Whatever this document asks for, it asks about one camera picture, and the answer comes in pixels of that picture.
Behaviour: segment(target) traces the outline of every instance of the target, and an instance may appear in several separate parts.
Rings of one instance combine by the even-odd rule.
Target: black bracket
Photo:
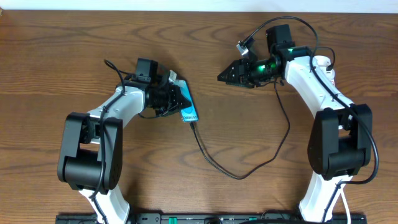
[[[253,38],[250,38],[247,42],[246,45],[244,46],[247,48],[248,52],[244,54],[244,58],[248,59],[250,62],[256,62],[258,60],[256,51],[254,50],[253,44],[255,40]]]
[[[351,108],[372,131],[372,111],[367,105],[351,105]],[[339,125],[349,131],[339,137]],[[326,108],[315,115],[308,159],[312,169],[325,180],[340,175],[356,175],[362,166],[369,164],[371,143],[365,130],[355,119],[350,119],[346,109]]]
[[[268,52],[275,54],[280,49],[295,47],[288,24],[273,26],[266,31]]]
[[[99,151],[82,149],[80,144],[89,144],[99,138],[98,118],[89,114],[72,112],[67,116],[63,131],[58,178],[67,182],[73,190],[93,190],[98,184],[101,171],[101,148]],[[107,118],[104,121],[105,174],[99,192],[106,194],[118,184],[123,156],[123,121]]]
[[[124,85],[146,91],[154,82],[156,82],[157,70],[158,63],[156,61],[138,58],[135,75],[126,76],[123,81]]]

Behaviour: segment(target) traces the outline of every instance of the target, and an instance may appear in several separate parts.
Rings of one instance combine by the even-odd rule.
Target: wood grain
[[[67,114],[100,105],[118,82],[104,58],[130,71],[138,57],[151,58],[184,76],[205,146],[226,168],[243,174],[271,158],[287,127],[273,86],[247,90],[217,82],[216,76],[239,58],[238,40],[280,15],[5,11],[0,17],[0,223],[53,223],[62,212],[92,212],[78,192],[58,181],[56,169]],[[398,15],[290,15],[308,21],[320,44],[334,48],[337,87],[373,111],[379,174],[370,184],[346,187],[351,211],[365,213],[369,223],[396,223]],[[289,22],[297,45],[313,45],[306,27],[283,22]],[[265,58],[265,31],[256,39]],[[179,115],[133,118],[124,131],[119,182],[127,200],[166,213],[294,209],[311,177],[306,148],[313,118],[291,86],[279,91],[291,132],[278,158],[242,181],[206,163]],[[354,179],[366,178],[372,168],[362,168]]]

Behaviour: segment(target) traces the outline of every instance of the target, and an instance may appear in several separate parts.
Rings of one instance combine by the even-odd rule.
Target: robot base
[[[139,213],[132,215],[127,224],[240,224],[242,222],[274,219],[301,220],[296,213],[272,210],[264,214],[253,215],[161,215],[158,213]],[[55,224],[96,224],[97,216],[92,215],[57,215]],[[333,214],[330,224],[346,224],[345,214]],[[366,215],[351,214],[352,224],[367,224]]]

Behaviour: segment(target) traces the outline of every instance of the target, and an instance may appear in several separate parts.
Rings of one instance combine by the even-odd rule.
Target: black cable
[[[267,214],[270,213],[270,212],[276,212],[276,213],[278,213],[278,214],[282,217],[282,219],[285,219],[285,217],[283,216],[283,214],[280,213],[278,210],[267,210],[267,211],[265,211],[265,212],[261,215],[261,219],[265,218],[265,215],[267,215]]]
[[[155,118],[159,118],[159,115],[153,116],[153,117],[145,117],[144,115],[142,115],[141,113],[138,113],[138,116],[140,118],[144,118],[144,119],[155,119]]]
[[[113,98],[113,100],[111,100],[106,106],[104,106],[102,108],[101,111],[101,115],[99,117],[99,126],[100,126],[100,131],[99,131],[99,140],[101,141],[101,171],[99,173],[99,181],[98,184],[93,192],[93,194],[91,194],[91,196],[89,196],[89,198],[94,202],[96,201],[95,197],[98,194],[98,192],[100,191],[101,188],[101,184],[103,184],[104,181],[104,175],[105,175],[105,136],[104,136],[104,116],[105,113],[108,112],[109,108],[113,105],[114,102],[116,102],[118,99],[120,99],[120,97],[124,96],[124,93],[126,92],[126,87],[124,85],[124,80],[123,77],[121,75],[121,72],[119,71],[119,69],[109,60],[104,59],[104,62],[107,66],[111,67],[113,70],[115,70],[120,78],[121,84],[122,84],[122,91],[120,92],[120,94],[118,96],[116,96],[115,98]]]
[[[243,43],[242,43],[241,45],[245,46],[246,43],[247,43],[247,41],[249,41],[249,40],[254,36],[254,34],[256,34],[261,28],[263,28],[263,27],[264,27],[265,25],[267,25],[268,23],[273,22],[273,21],[276,21],[276,20],[279,20],[279,19],[293,19],[293,20],[296,20],[296,21],[300,21],[300,22],[302,22],[303,24],[305,24],[308,28],[311,29],[311,31],[313,32],[313,34],[314,34],[314,36],[315,36],[315,38],[316,38],[315,48],[314,48],[314,50],[313,50],[313,52],[312,52],[312,54],[311,54],[311,56],[310,56],[310,69],[311,69],[311,71],[313,72],[313,74],[315,75],[315,78],[317,78],[317,80],[319,81],[319,83],[320,83],[320,84],[324,87],[324,89],[331,95],[331,97],[332,97],[334,100],[336,100],[339,104],[341,104],[342,106],[344,106],[344,108],[345,108],[345,109],[350,113],[350,115],[359,123],[359,125],[361,125],[361,126],[363,127],[363,129],[364,129],[364,131],[365,131],[367,137],[369,138],[369,140],[370,140],[370,142],[371,142],[372,148],[373,148],[373,153],[374,153],[374,167],[373,167],[373,172],[372,172],[372,174],[371,174],[367,179],[365,179],[365,180],[360,180],[360,181],[340,181],[339,183],[337,183],[336,189],[333,191],[333,194],[332,194],[332,196],[331,196],[331,198],[330,198],[330,200],[329,200],[329,202],[328,202],[328,205],[326,206],[325,212],[324,212],[324,214],[323,214],[322,222],[324,222],[324,221],[325,221],[325,218],[326,218],[326,214],[327,214],[327,212],[328,212],[328,210],[329,210],[329,208],[330,208],[330,206],[331,206],[331,203],[332,203],[334,197],[336,196],[338,189],[341,188],[341,185],[342,185],[342,184],[356,184],[356,185],[359,185],[359,184],[367,184],[367,183],[369,183],[370,181],[372,181],[372,180],[375,178],[375,176],[376,176],[376,174],[377,174],[377,171],[379,170],[379,153],[378,153],[378,150],[377,150],[376,143],[375,143],[375,141],[374,141],[374,139],[373,139],[373,136],[372,136],[372,134],[370,133],[368,127],[367,127],[367,126],[365,125],[365,123],[363,122],[363,120],[362,120],[362,119],[361,119],[361,118],[360,118],[360,117],[359,117],[347,104],[345,104],[343,101],[341,101],[341,100],[338,98],[338,96],[337,96],[335,93],[333,93],[333,92],[326,86],[326,84],[325,84],[325,83],[322,81],[322,79],[319,77],[318,73],[315,71],[315,67],[313,66],[313,58],[314,58],[314,56],[315,56],[315,52],[316,52],[317,49],[318,49],[319,38],[318,38],[318,34],[317,34],[317,32],[315,31],[315,29],[314,29],[309,23],[305,22],[304,20],[302,20],[302,19],[300,19],[300,18],[298,18],[298,17],[294,17],[294,16],[281,16],[281,17],[276,17],[276,18],[273,18],[273,19],[268,20],[267,22],[265,22],[265,23],[263,23],[261,26],[259,26],[249,37],[246,37],[246,38],[245,38],[245,40],[243,41]]]
[[[318,50],[330,50],[330,51],[331,51],[331,53],[333,54],[333,62],[332,62],[329,66],[327,66],[326,70],[327,70],[327,71],[332,70],[334,64],[336,63],[336,54],[335,54],[335,51],[334,51],[331,47],[318,47],[317,49],[318,49]]]
[[[265,84],[263,84],[263,85],[259,85],[259,86],[257,86],[257,87],[264,87],[264,86],[266,86],[266,85],[268,85],[268,84],[271,84],[271,83],[278,83],[278,84],[279,84],[279,82],[277,82],[277,81],[270,81],[270,82],[267,82],[267,83],[265,83]]]
[[[158,115],[153,116],[153,117],[145,117],[145,116],[142,115],[141,113],[138,113],[138,116],[139,116],[140,118],[144,118],[144,119],[155,119],[155,118],[160,118],[160,117],[163,117],[163,116],[165,116],[166,114],[168,114],[170,111],[172,111],[172,110],[173,110],[174,108],[176,108],[176,107],[178,107],[178,105],[174,105],[174,106],[172,106],[171,108],[169,108],[168,110],[165,110],[163,113],[158,114]]]
[[[254,36],[254,34],[256,34],[257,32],[259,32],[259,30],[261,30],[261,28],[263,28],[263,27],[264,27],[265,25],[267,25],[268,23],[274,22],[274,21],[279,20],[279,19],[294,19],[294,20],[296,20],[296,21],[300,21],[300,22],[304,23],[304,24],[307,25],[310,29],[313,29],[313,28],[311,27],[310,24],[308,24],[307,22],[305,22],[304,20],[302,20],[302,19],[300,19],[300,18],[298,18],[298,17],[294,17],[294,16],[280,16],[280,17],[276,17],[276,18],[270,19],[270,20],[268,20],[267,22],[261,24],[261,26],[259,26],[252,34],[250,34],[248,37],[246,37],[246,38],[242,41],[242,44],[241,44],[241,45],[242,45],[242,46],[245,46],[245,45],[247,44],[247,42]]]
[[[246,177],[249,177],[254,171],[258,170],[258,168],[261,168],[261,167],[263,167],[264,165],[266,165],[266,164],[272,162],[272,161],[278,156],[278,153],[279,153],[279,151],[280,151],[280,149],[281,149],[281,147],[282,147],[282,145],[283,145],[283,143],[284,143],[284,141],[285,141],[287,135],[289,134],[289,131],[290,131],[290,121],[289,121],[289,118],[288,118],[288,116],[287,116],[287,114],[286,114],[286,112],[285,112],[285,109],[284,109],[283,105],[282,105],[282,102],[281,102],[281,100],[280,100],[280,98],[279,98],[279,94],[278,94],[278,91],[277,91],[277,88],[276,88],[276,82],[274,82],[274,88],[275,88],[276,97],[278,98],[278,102],[279,102],[279,104],[280,104],[280,108],[282,109],[282,112],[284,113],[284,115],[285,115],[285,117],[286,117],[286,121],[287,121],[287,125],[288,125],[288,126],[287,126],[287,130],[286,130],[286,133],[285,133],[284,138],[281,140],[281,142],[280,142],[280,144],[279,144],[279,147],[278,147],[278,149],[277,149],[276,152],[275,152],[274,157],[273,157],[272,159],[270,159],[270,160],[268,160],[268,161],[265,161],[265,162],[263,162],[262,164],[256,166],[255,168],[253,168],[252,170],[250,170],[250,171],[249,171],[247,174],[245,174],[245,175],[242,175],[242,176],[238,177],[238,176],[232,174],[230,171],[228,171],[228,170],[226,170],[225,168],[223,168],[222,166],[220,166],[210,155],[207,156],[206,153],[205,153],[205,151],[203,150],[203,148],[202,148],[200,142],[199,142],[198,136],[197,136],[196,131],[195,131],[195,125],[194,125],[194,123],[193,123],[193,122],[190,123],[190,126],[191,126],[191,128],[192,128],[193,134],[195,135],[195,139],[197,140],[199,149],[200,149],[201,153],[203,154],[203,157],[206,159],[206,161],[207,161],[210,165],[212,165],[214,168],[216,168],[218,171],[220,171],[220,172],[223,173],[224,175],[226,175],[226,176],[228,176],[228,177],[230,177],[230,178],[232,178],[232,179],[235,179],[235,180],[243,180],[243,179],[245,179]]]
[[[102,220],[104,221],[104,224],[108,224],[108,219],[106,218],[106,215],[105,215],[104,211],[102,211],[100,205],[98,204],[97,199],[94,198],[93,202],[94,202],[95,208],[97,209],[99,214],[102,216]]]
[[[116,67],[114,66],[114,64],[112,63],[112,62],[110,62],[110,61],[108,61],[108,60],[105,60],[105,65],[107,65],[109,68],[112,68],[113,70],[115,70],[115,71],[117,71],[116,69]],[[136,74],[134,74],[134,73],[130,73],[130,72],[125,72],[125,71],[122,71],[122,70],[119,70],[119,72],[120,73],[123,73],[123,74],[126,74],[127,76],[128,75],[130,75],[130,78],[133,76],[133,77],[135,77],[136,76]]]

